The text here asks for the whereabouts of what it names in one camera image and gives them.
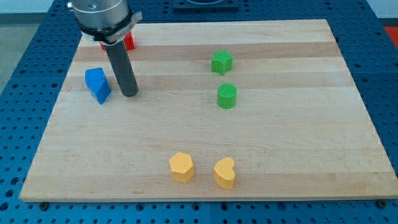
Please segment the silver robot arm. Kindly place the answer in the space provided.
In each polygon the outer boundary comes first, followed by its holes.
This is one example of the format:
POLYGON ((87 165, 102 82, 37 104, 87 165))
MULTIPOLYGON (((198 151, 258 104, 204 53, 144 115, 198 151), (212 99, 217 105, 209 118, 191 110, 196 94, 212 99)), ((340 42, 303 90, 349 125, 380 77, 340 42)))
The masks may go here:
POLYGON ((82 33, 104 45, 122 41, 143 16, 133 13, 126 0, 71 0, 67 8, 74 12, 82 33))

